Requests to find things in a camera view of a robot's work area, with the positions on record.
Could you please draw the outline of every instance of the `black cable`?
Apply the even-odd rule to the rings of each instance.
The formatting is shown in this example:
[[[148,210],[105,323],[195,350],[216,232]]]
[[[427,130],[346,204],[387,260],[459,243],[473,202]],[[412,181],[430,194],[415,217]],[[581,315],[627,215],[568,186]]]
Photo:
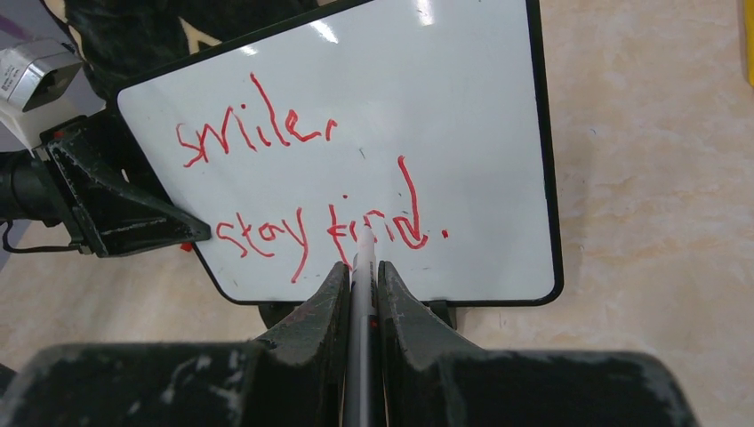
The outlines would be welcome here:
[[[50,252],[68,252],[68,251],[75,251],[75,246],[37,246],[37,247],[12,247],[11,243],[8,241],[8,235],[11,232],[11,229],[13,228],[13,220],[8,220],[4,222],[0,222],[0,225],[3,223],[8,224],[8,227],[5,228],[5,231],[3,232],[3,249],[5,252],[8,252],[10,254],[40,254],[40,253],[50,253]]]

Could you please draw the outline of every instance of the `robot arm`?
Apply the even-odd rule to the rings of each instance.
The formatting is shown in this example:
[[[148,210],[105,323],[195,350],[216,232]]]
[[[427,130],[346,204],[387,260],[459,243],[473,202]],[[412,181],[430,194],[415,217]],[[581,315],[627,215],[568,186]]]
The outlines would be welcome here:
[[[118,117],[79,116],[62,97],[80,68],[51,39],[0,53],[0,120],[27,148],[0,153],[0,221],[65,225],[68,246],[34,252],[122,256],[210,238],[207,224],[172,205]]]

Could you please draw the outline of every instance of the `black fabric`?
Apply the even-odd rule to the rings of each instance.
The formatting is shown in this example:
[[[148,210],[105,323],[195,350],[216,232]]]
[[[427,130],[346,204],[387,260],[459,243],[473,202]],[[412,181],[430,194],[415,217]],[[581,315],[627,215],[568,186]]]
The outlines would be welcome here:
[[[16,376],[15,371],[0,363],[0,399],[5,394],[14,376]]]
[[[66,16],[53,18],[71,41],[69,26],[81,35],[84,73],[103,99],[126,79],[189,55],[181,19],[223,42],[317,8],[317,0],[55,1]]]

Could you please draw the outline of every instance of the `black whiteboard frame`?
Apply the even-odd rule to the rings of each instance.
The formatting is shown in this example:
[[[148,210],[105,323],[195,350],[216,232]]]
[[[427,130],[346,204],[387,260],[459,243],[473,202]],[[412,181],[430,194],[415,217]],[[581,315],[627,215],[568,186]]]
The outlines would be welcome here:
[[[315,20],[321,20],[335,13],[346,11],[350,8],[357,7],[362,4],[371,3],[372,1],[379,0],[337,0],[334,3],[330,3],[325,6],[316,8],[313,11],[305,12],[301,15],[293,17],[289,20],[284,20],[277,24],[273,24],[269,27],[262,28],[260,30],[249,33],[245,36],[241,36],[234,40],[219,44],[209,49],[197,52],[193,55],[187,56],[184,59],[177,60],[161,68],[154,69],[148,73],[139,75],[134,79],[128,80],[124,85],[119,87],[115,91],[115,95],[112,99],[108,100],[108,110],[115,111],[118,120],[122,121],[125,128],[129,129],[128,124],[123,119],[123,115],[120,112],[120,108],[117,105],[117,97],[124,89],[144,83],[155,77],[171,73],[181,68],[185,68],[189,65],[201,62],[203,60],[211,59],[215,56],[221,55],[226,52],[234,51],[239,47],[246,46],[251,43],[258,42],[265,38],[269,38],[285,31],[300,27],[302,25],[309,24]],[[531,46],[532,54],[532,70],[534,80],[534,96],[537,102],[537,116],[539,119],[540,128],[540,143],[541,143],[541,158],[542,158],[542,171],[544,172],[544,190],[545,197],[547,199],[547,211],[549,219],[549,239],[550,248],[552,252],[552,269],[553,276],[555,278],[552,290],[549,294],[537,300],[471,300],[471,301],[446,301],[449,307],[535,307],[548,304],[555,301],[563,292],[563,286],[565,282],[564,269],[563,269],[563,253],[560,241],[560,219],[557,211],[557,187],[555,182],[555,157],[552,149],[552,132],[549,120],[549,100],[547,93],[547,78],[545,72],[545,60],[544,60],[544,46],[542,43],[542,28],[541,28],[541,11],[539,0],[521,0],[526,1],[526,14],[528,17],[529,27],[529,44]],[[281,303],[281,304],[300,304],[303,301],[238,301],[230,298],[218,284],[217,278],[214,276],[212,270],[199,248],[196,244],[193,245],[194,252],[199,257],[199,261],[204,266],[205,271],[209,275],[210,279],[214,283],[218,292],[228,301],[238,305],[260,305],[265,303]]]

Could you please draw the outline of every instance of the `black metal bracket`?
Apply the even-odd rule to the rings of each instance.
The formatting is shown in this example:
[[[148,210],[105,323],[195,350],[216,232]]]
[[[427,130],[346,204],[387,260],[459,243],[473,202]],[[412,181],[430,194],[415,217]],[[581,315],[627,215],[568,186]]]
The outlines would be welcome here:
[[[449,307],[447,301],[430,301],[427,302],[427,306],[432,314],[440,318],[452,330],[458,329],[455,307]],[[277,325],[280,320],[296,310],[296,304],[291,302],[266,302],[259,304],[258,307],[261,320],[267,329]]]
[[[37,354],[5,393],[8,426],[337,425],[349,270],[250,342],[84,344]]]
[[[431,314],[380,262],[389,425],[695,426],[662,363],[644,354],[489,351]]]
[[[211,237],[175,207],[131,132],[110,111],[42,135],[32,167],[83,254],[123,256]]]

